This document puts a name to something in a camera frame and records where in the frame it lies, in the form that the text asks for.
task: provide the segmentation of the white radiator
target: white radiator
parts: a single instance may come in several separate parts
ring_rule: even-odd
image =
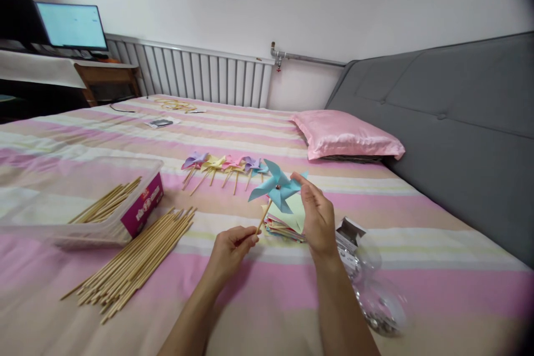
[[[139,89],[237,106],[266,107],[274,60],[106,35],[113,58],[140,66]]]

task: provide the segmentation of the pink box label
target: pink box label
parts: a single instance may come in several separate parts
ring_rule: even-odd
[[[135,203],[121,218],[121,222],[124,224],[124,227],[126,227],[132,238],[135,238],[141,232],[150,213],[157,206],[162,197],[163,184],[161,182],[161,175],[158,172],[141,196],[139,196]]]

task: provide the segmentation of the bundle of bamboo skewers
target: bundle of bamboo skewers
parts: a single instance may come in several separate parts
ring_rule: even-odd
[[[100,323],[105,324],[141,289],[187,232],[196,211],[196,208],[191,209],[185,213],[183,209],[174,213],[173,207],[126,245],[108,264],[60,300],[78,290],[78,306],[102,305],[100,314],[106,315]]]
[[[106,196],[86,208],[68,224],[101,223],[107,220],[128,196],[138,187],[142,177],[126,185],[117,185]]]

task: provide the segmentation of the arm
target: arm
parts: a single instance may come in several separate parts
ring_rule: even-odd
[[[258,242],[255,232],[256,227],[239,226],[217,235],[206,270],[158,356],[203,354],[215,301],[226,282],[239,270],[250,248]]]
[[[304,231],[317,272],[319,326],[326,356],[379,356],[363,318],[335,242],[334,207],[311,182],[294,172],[302,185]]]

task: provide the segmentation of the computer monitor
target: computer monitor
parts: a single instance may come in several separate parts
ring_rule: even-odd
[[[30,43],[49,45],[33,0],[0,0],[0,39],[16,40],[28,49]]]
[[[97,6],[36,4],[52,46],[107,51]]]

